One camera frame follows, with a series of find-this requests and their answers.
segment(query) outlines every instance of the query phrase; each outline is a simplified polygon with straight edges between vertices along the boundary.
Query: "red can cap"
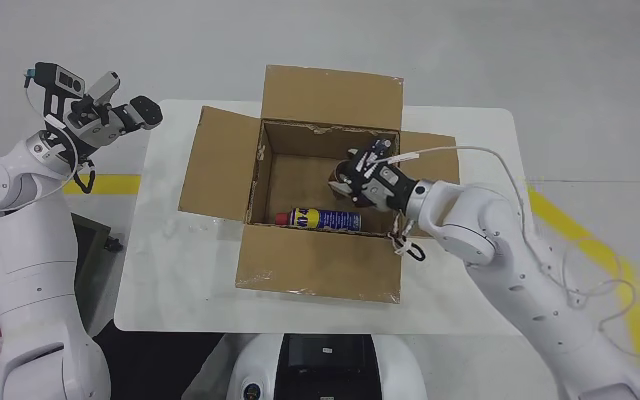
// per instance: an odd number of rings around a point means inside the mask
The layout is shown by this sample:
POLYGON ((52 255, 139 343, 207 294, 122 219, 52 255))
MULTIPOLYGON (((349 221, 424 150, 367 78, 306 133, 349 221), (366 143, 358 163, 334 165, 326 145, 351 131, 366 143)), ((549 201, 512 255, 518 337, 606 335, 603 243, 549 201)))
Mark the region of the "red can cap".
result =
POLYGON ((289 213, 277 213, 276 225, 289 225, 289 213))

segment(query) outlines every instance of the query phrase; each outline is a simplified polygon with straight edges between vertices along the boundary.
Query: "can label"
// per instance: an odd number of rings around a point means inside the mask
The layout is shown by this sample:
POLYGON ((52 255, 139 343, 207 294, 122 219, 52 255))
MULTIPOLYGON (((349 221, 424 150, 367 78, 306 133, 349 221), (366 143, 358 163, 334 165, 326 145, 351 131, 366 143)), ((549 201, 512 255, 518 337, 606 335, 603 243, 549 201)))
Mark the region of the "can label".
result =
POLYGON ((312 229, 360 230, 360 214, 348 211, 296 208, 291 213, 291 225, 312 229))

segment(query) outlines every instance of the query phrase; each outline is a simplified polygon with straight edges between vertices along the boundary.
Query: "spray can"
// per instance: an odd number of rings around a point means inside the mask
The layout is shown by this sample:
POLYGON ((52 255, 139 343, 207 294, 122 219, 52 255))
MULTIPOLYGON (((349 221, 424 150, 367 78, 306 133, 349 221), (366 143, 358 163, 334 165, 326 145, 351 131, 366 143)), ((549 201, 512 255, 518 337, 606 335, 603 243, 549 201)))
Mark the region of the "spray can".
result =
POLYGON ((313 229, 360 231, 360 214, 348 211, 294 208, 289 213, 276 214, 276 225, 299 226, 313 229))

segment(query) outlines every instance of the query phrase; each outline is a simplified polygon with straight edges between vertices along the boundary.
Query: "box flap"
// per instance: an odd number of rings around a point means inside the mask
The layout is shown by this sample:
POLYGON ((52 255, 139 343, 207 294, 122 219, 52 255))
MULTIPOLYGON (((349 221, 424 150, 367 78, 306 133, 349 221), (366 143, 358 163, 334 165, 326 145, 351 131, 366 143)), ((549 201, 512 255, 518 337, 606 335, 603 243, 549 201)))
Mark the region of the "box flap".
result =
POLYGON ((267 65, 262 118, 399 131, 403 84, 382 75, 267 65))
POLYGON ((399 303, 400 263, 385 238, 247 225, 236 287, 399 303))
MULTIPOLYGON (((400 132, 400 153, 455 145, 456 139, 452 136, 400 132)), ((420 158, 400 163, 400 169, 415 180, 460 183, 458 152, 455 150, 422 154, 420 158)))
POLYGON ((244 220, 259 133, 259 119, 202 107, 178 209, 244 220))

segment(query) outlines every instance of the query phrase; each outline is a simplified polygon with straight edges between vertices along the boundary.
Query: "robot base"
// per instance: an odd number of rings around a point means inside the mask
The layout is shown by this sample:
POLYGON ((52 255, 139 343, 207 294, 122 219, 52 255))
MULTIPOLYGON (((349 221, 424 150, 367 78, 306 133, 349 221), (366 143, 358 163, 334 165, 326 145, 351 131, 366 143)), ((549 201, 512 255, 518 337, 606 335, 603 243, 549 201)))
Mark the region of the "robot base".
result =
POLYGON ((236 361, 227 400, 276 398, 426 400, 427 393, 418 362, 396 336, 258 335, 236 361))

